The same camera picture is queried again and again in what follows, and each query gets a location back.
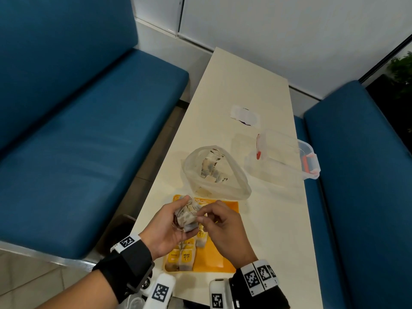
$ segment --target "gray floor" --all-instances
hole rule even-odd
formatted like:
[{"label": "gray floor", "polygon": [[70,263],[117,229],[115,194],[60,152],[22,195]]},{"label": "gray floor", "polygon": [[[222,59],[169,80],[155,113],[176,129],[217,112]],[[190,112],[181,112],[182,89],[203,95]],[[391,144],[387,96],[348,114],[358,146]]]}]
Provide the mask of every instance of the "gray floor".
[{"label": "gray floor", "polygon": [[[185,109],[174,108],[115,216],[138,216],[185,112]],[[0,309],[33,309],[86,274],[77,269],[0,251]]]}]

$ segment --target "hand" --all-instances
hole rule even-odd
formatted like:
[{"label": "hand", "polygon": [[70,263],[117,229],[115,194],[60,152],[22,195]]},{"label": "hand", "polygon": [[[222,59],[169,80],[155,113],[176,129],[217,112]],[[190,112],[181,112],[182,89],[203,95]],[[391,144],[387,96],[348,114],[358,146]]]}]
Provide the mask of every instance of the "hand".
[{"label": "hand", "polygon": [[189,196],[186,195],[177,201],[163,205],[139,234],[143,243],[150,250],[153,261],[169,254],[179,242],[190,239],[199,232],[199,228],[196,228],[185,233],[172,226],[175,211],[186,205],[188,201]]},{"label": "hand", "polygon": [[197,215],[197,221],[203,224],[219,253],[236,269],[258,259],[249,243],[239,213],[222,201],[216,201],[203,206]]}]

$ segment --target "clear plastic box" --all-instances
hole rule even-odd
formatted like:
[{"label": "clear plastic box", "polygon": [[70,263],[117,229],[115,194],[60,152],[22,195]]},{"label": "clear plastic box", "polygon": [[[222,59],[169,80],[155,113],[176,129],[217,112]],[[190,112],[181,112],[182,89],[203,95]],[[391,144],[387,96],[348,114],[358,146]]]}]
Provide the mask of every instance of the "clear plastic box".
[{"label": "clear plastic box", "polygon": [[311,145],[266,129],[256,137],[256,151],[245,159],[251,175],[278,185],[287,179],[317,179],[321,168]]}]

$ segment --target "left hand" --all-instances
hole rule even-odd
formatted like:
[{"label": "left hand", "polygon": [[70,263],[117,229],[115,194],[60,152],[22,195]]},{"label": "left hand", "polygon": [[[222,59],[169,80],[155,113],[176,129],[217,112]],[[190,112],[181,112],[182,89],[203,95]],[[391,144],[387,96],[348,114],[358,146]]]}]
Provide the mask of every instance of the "left hand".
[{"label": "left hand", "polygon": [[185,233],[172,225],[175,211],[185,206],[188,201],[189,196],[186,195],[177,201],[163,205],[147,227],[139,234],[142,242],[150,250],[153,261],[169,254],[179,242],[190,239],[199,232],[199,228],[195,228]]}]

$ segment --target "seat cushion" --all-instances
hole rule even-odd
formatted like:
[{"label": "seat cushion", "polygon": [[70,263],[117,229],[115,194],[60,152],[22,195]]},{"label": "seat cushion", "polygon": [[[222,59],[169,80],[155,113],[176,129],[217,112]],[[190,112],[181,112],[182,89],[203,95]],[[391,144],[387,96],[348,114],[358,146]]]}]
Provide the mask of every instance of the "seat cushion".
[{"label": "seat cushion", "polygon": [[412,308],[412,156],[359,82],[304,115],[355,308]]},{"label": "seat cushion", "polygon": [[[310,143],[303,119],[296,116],[294,118],[297,138]],[[304,184],[323,307],[324,309],[347,309],[349,308],[347,292],[342,280],[340,264],[337,259],[336,247],[319,180],[306,179]]]},{"label": "seat cushion", "polygon": [[133,50],[0,163],[0,240],[78,259],[98,240],[188,82]]},{"label": "seat cushion", "polygon": [[130,0],[0,0],[0,152],[137,44]]}]

